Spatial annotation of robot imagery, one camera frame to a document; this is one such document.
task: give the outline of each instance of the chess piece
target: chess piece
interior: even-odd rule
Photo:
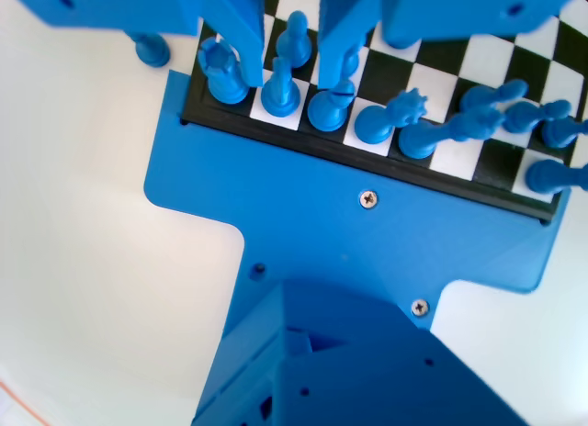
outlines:
[[[546,121],[541,128],[543,141],[550,148],[565,148],[580,134],[588,135],[588,120],[576,123],[570,117],[560,118]]]
[[[249,92],[243,81],[237,56],[225,39],[219,42],[208,38],[200,45],[198,64],[208,77],[210,93],[222,103],[234,105],[241,102]]]
[[[504,122],[504,115],[488,106],[474,107],[456,114],[445,125],[433,126],[425,120],[401,130],[399,146],[404,155],[416,160],[428,157],[439,141],[487,140]]]
[[[392,134],[394,128],[412,125],[425,115],[426,100],[427,97],[421,96],[419,90],[414,88],[408,93],[402,91],[386,107],[365,107],[356,118],[357,137],[368,144],[382,143]]]
[[[321,91],[309,103],[311,124],[322,132],[332,132],[343,126],[347,107],[355,98],[356,89],[348,80],[342,80],[333,89]]]
[[[272,61],[274,73],[261,89],[261,103],[274,117],[287,117],[300,104],[300,90],[292,80],[290,62],[284,57]]]
[[[554,160],[543,160],[531,164],[525,181],[529,189],[540,194],[557,194],[574,185],[588,191],[588,164],[571,168]]]
[[[277,55],[288,59],[292,68],[299,68],[311,57],[312,45],[307,34],[308,27],[304,13],[295,11],[288,18],[286,31],[277,38]]]
[[[570,111],[571,103],[567,100],[558,100],[544,106],[535,106],[525,101],[518,102],[504,112],[504,128],[514,134],[524,134],[532,130],[539,121],[565,118]]]
[[[480,105],[495,107],[497,103],[509,102],[522,97],[528,89],[529,85],[520,79],[511,80],[496,89],[484,85],[474,86],[461,97],[459,109],[465,112]]]
[[[141,62],[159,68],[169,62],[170,52],[167,42],[159,34],[130,33],[125,31],[133,42]]]
[[[341,67],[341,79],[348,79],[351,77],[359,67],[359,51],[361,47],[364,46],[366,43],[366,38],[364,38],[356,43],[353,47],[345,52],[343,56],[343,66]]]

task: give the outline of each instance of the white surface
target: white surface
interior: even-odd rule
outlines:
[[[189,73],[196,41],[168,39]],[[221,335],[241,235],[142,192],[166,73],[0,0],[0,378],[54,425],[187,426]],[[588,424],[586,210],[574,192],[537,292],[455,283],[436,313],[537,426]]]

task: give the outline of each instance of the blue plastic base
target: blue plastic base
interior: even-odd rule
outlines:
[[[539,284],[569,192],[543,226],[341,164],[182,126],[188,82],[189,76],[170,73],[144,188],[157,206],[227,222],[243,234],[225,335],[280,281],[336,283],[397,304],[424,328],[454,280],[516,292]],[[365,190],[378,194],[370,210],[357,201]],[[255,269],[259,263],[265,269]],[[417,298],[431,308],[418,319],[411,313]]]

